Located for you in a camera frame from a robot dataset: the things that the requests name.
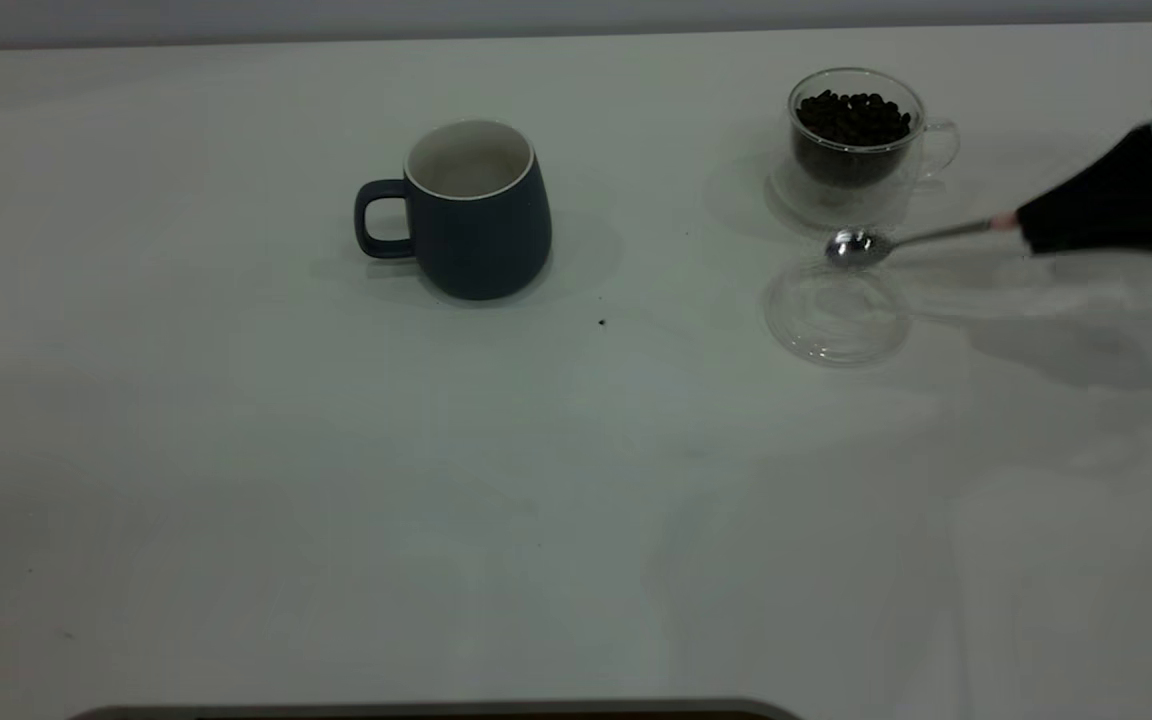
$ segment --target double-walled glass cup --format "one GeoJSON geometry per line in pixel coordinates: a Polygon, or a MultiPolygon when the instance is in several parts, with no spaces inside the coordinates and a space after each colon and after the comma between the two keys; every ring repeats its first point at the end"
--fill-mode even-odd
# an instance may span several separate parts
{"type": "Polygon", "coordinates": [[[904,217],[914,187],[954,160],[957,127],[950,120],[927,119],[923,100],[905,83],[878,70],[833,68],[805,77],[788,101],[790,138],[785,159],[772,172],[781,202],[806,223],[895,223],[904,217]],[[880,94],[910,115],[910,132],[886,145],[847,145],[810,131],[797,109],[809,97],[880,94]],[[940,136],[934,151],[924,152],[930,135],[940,136]]]}

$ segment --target coffee bean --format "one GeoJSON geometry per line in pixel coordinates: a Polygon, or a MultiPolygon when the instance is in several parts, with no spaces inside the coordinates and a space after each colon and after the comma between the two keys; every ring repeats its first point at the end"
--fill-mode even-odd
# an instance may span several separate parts
{"type": "Polygon", "coordinates": [[[902,115],[896,103],[881,94],[835,94],[824,90],[809,97],[796,109],[799,122],[826,141],[846,145],[889,145],[910,132],[909,113],[902,115]]]}

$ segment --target metal spoon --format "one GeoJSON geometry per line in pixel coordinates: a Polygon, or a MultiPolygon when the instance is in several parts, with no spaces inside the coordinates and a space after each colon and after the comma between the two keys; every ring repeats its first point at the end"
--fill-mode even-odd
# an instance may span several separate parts
{"type": "Polygon", "coordinates": [[[1016,214],[1003,213],[984,220],[973,220],[970,223],[915,234],[915,236],[901,240],[890,240],[881,233],[869,232],[865,228],[844,228],[835,233],[828,245],[824,247],[824,256],[836,268],[869,268],[870,265],[881,263],[897,247],[918,245],[920,242],[957,237],[960,234],[1005,232],[1005,229],[1015,227],[1016,214]]]}

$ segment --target mug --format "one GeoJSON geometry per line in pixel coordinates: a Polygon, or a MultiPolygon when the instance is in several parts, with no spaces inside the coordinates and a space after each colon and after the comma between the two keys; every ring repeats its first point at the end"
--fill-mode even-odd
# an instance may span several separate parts
{"type": "Polygon", "coordinates": [[[923,100],[904,82],[865,68],[833,68],[805,77],[790,92],[788,152],[772,172],[781,202],[806,223],[895,223],[919,181],[931,179],[954,160],[958,129],[945,119],[927,119],[923,100]],[[910,132],[886,145],[847,145],[814,135],[797,109],[809,97],[832,90],[835,94],[878,94],[909,113],[910,132]],[[925,136],[943,137],[935,154],[924,152],[925,136]]]}
{"type": "Polygon", "coordinates": [[[460,120],[420,137],[402,179],[369,182],[353,204],[358,247],[372,258],[412,258],[462,300],[521,290],[550,258],[550,200],[531,142],[497,120],[460,120]],[[402,197],[411,237],[380,241],[366,211],[402,197]]]}

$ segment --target mug handle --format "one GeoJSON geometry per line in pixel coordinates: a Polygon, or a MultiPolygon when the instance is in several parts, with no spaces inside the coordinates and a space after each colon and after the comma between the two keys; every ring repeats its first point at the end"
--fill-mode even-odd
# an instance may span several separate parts
{"type": "Polygon", "coordinates": [[[411,258],[415,255],[411,238],[376,240],[367,233],[367,205],[387,197],[407,197],[403,181],[372,181],[358,190],[358,197],[353,202],[353,234],[358,238],[362,251],[372,258],[411,258]]]}
{"type": "Polygon", "coordinates": [[[958,156],[958,126],[954,120],[945,118],[930,118],[924,132],[927,135],[943,136],[942,141],[935,143],[937,151],[923,150],[923,179],[931,179],[941,174],[941,170],[950,167],[950,162],[958,156]]]}

